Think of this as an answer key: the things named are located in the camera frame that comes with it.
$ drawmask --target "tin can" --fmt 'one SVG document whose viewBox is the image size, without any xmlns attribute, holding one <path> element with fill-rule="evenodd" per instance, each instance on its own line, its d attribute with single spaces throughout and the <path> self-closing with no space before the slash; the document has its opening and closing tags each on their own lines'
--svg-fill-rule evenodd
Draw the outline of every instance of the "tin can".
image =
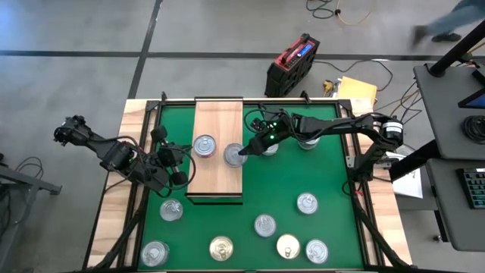
<svg viewBox="0 0 485 273">
<path fill-rule="evenodd" d="M 320 141 L 320 137 L 318 137 L 315 140 L 310 140 L 310 141 L 307 141 L 307 142 L 299 142 L 298 141 L 298 145 L 302 149 L 310 150 L 310 149 L 313 149 L 314 147 L 316 147 L 319 141 Z"/>
<path fill-rule="evenodd" d="M 311 193 L 302 193 L 298 196 L 296 205 L 298 206 L 300 212 L 310 215 L 317 211 L 318 200 Z"/>
<path fill-rule="evenodd" d="M 194 153 L 201 158 L 210 158 L 215 154 L 215 139 L 209 135 L 201 135 L 194 141 Z"/>
<path fill-rule="evenodd" d="M 300 242 L 292 234 L 283 234 L 276 243 L 276 249 L 285 259 L 294 259 L 300 254 Z"/>
<path fill-rule="evenodd" d="M 322 264 L 327 261 L 328 248 L 324 242 L 313 239 L 306 244 L 306 256 L 315 264 Z"/>
<path fill-rule="evenodd" d="M 248 160 L 247 155 L 238 154 L 243 148 L 244 146 L 238 143 L 232 143 L 226 147 L 224 150 L 224 160 L 230 167 L 241 167 Z"/>
<path fill-rule="evenodd" d="M 278 144 L 269 146 L 268 149 L 265 152 L 263 152 L 263 155 L 274 155 L 277 152 L 279 146 L 280 145 Z"/>
<path fill-rule="evenodd" d="M 152 241 L 143 247 L 142 262 L 149 267 L 163 265 L 168 259 L 170 249 L 166 243 Z"/>
<path fill-rule="evenodd" d="M 270 237 L 276 231 L 276 221 L 269 215 L 259 215 L 255 220 L 255 230 L 261 237 Z"/>
<path fill-rule="evenodd" d="M 211 241 L 209 252 L 216 261 L 223 262 L 233 255 L 233 242 L 225 236 L 217 236 Z"/>
<path fill-rule="evenodd" d="M 165 221 L 175 221 L 182 217 L 183 207 L 177 199 L 168 199 L 160 206 L 160 216 Z"/>
</svg>

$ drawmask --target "green mat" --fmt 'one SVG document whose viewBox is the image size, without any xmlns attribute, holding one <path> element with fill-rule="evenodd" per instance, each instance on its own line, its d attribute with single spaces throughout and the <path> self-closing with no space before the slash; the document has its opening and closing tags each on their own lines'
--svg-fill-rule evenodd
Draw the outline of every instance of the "green mat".
<svg viewBox="0 0 485 273">
<path fill-rule="evenodd" d="M 333 105 L 284 107 L 290 113 L 321 119 L 336 117 Z M 251 109 L 244 107 L 244 112 Z M 164 108 L 161 123 L 167 128 L 168 140 L 192 142 L 194 113 L 193 106 Z M 260 115 L 254 113 L 249 120 L 256 116 Z M 244 128 L 243 144 L 252 136 Z M 188 160 L 181 169 L 188 172 Z M 158 212 L 164 200 L 150 193 L 142 246 L 160 240 L 170 247 L 170 255 L 158 268 L 140 260 L 139 270 L 362 268 L 352 204 L 341 191 L 345 180 L 341 139 L 323 136 L 310 151 L 288 139 L 280 143 L 276 155 L 250 156 L 242 167 L 241 206 L 196 206 L 184 196 L 186 189 L 178 190 L 171 198 L 183 204 L 183 217 L 166 222 Z M 303 192 L 318 198 L 319 207 L 313 215 L 302 215 L 296 207 L 296 198 Z M 262 238 L 254 231 L 254 220 L 262 213 L 276 220 L 277 231 L 272 237 Z M 276 242 L 282 234 L 293 234 L 299 240 L 301 251 L 295 259 L 285 260 L 278 254 Z M 209 254 L 211 240 L 220 235 L 229 237 L 234 245 L 233 255 L 225 262 L 217 262 Z M 323 265 L 313 264 L 306 257 L 305 245 L 314 238 L 324 241 L 329 249 Z"/>
</svg>

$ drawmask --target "concrete floor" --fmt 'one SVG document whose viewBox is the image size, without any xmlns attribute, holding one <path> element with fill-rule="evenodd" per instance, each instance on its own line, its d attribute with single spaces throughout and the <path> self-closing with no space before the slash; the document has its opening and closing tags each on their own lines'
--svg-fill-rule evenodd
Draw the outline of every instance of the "concrete floor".
<svg viewBox="0 0 485 273">
<path fill-rule="evenodd" d="M 343 16 L 355 20 L 365 15 L 372 1 L 342 1 Z M 321 41 L 321 54 L 442 55 L 452 45 L 427 42 L 410 51 L 409 29 L 445 14 L 456 2 L 376 0 L 368 21 L 344 27 L 335 18 L 314 19 L 305 10 L 305 0 L 164 0 L 149 51 L 278 53 L 306 32 Z M 0 0 L 0 51 L 140 52 L 154 4 L 155 0 Z M 458 32 L 466 34 L 473 26 Z M 137 62 L 138 58 L 0 57 L 0 152 L 13 166 L 27 156 L 39 156 L 44 179 L 63 185 L 60 196 L 39 195 L 20 242 L 17 270 L 80 269 L 106 172 L 87 149 L 52 142 L 52 132 L 65 116 L 79 114 L 101 135 L 114 136 Z M 348 67 L 353 60 L 332 62 Z M 158 98 L 161 91 L 171 98 L 260 97 L 270 63 L 271 59 L 149 58 L 136 98 Z M 376 107 L 403 94 L 418 64 L 422 62 L 385 62 L 394 78 L 378 93 Z M 320 96 L 322 80 L 342 75 L 316 64 L 290 96 L 302 90 Z M 358 64 L 345 75 L 378 86 L 389 76 L 372 63 Z M 421 103 L 416 106 L 424 110 Z M 388 114 L 392 108 L 382 112 Z M 413 147 L 431 140 L 426 112 L 406 124 L 405 132 L 405 142 Z M 476 272 L 485 268 L 483 253 L 459 253 L 449 244 L 432 242 L 437 232 L 432 214 L 403 212 L 402 221 L 417 266 Z"/>
</svg>

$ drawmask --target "person's leg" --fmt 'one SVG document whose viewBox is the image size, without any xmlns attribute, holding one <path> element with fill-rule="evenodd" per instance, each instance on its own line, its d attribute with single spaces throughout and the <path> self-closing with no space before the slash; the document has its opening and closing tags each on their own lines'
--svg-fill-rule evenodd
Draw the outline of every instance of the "person's leg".
<svg viewBox="0 0 485 273">
<path fill-rule="evenodd" d="M 458 4 L 456 4 L 456 6 L 452 9 L 451 12 L 457 11 L 457 10 L 464 8 L 464 7 L 476 5 L 476 3 L 477 3 L 477 0 L 461 0 Z"/>
<path fill-rule="evenodd" d="M 485 10 L 477 6 L 463 7 L 428 24 L 427 34 L 440 35 L 484 18 Z"/>
<path fill-rule="evenodd" d="M 425 36 L 435 36 L 434 42 L 450 41 L 455 42 L 461 39 L 461 36 L 455 33 L 450 33 L 455 28 L 471 24 L 476 20 L 485 18 L 485 8 L 479 5 L 465 5 L 472 0 L 465 0 L 458 3 L 455 10 L 447 14 L 427 26 L 416 26 L 414 28 L 414 36 L 412 46 L 416 46 Z"/>
</svg>

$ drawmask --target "white paper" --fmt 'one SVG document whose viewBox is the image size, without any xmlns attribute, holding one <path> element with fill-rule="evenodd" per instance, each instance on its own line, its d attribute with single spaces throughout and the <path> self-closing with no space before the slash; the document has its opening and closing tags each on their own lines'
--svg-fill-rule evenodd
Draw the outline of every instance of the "white paper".
<svg viewBox="0 0 485 273">
<path fill-rule="evenodd" d="M 387 152 L 390 158 L 403 159 L 404 155 L 394 152 Z M 421 186 L 421 172 L 419 168 L 393 182 L 394 193 L 405 196 L 423 198 L 423 188 Z"/>
</svg>

